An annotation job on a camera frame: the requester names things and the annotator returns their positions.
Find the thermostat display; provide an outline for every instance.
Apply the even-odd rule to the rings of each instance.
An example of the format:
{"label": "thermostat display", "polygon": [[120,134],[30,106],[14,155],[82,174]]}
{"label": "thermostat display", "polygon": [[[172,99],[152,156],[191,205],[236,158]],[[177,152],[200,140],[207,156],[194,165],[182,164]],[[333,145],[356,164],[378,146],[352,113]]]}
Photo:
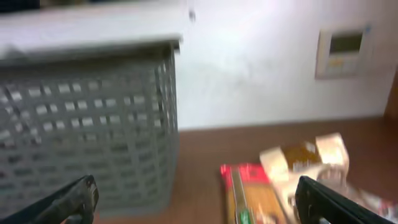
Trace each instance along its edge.
{"label": "thermostat display", "polygon": [[316,77],[333,78],[360,73],[371,58],[370,28],[321,31]]}

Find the brown countertop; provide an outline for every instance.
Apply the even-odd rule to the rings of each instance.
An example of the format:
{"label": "brown countertop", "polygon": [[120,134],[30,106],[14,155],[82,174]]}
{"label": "brown countertop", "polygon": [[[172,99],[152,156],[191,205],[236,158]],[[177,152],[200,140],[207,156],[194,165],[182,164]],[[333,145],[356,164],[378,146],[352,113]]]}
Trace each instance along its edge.
{"label": "brown countertop", "polygon": [[141,217],[96,218],[95,224],[224,223],[221,164],[259,162],[267,148],[334,132],[341,133],[348,150],[348,180],[398,201],[398,128],[381,118],[183,131],[169,207]]}

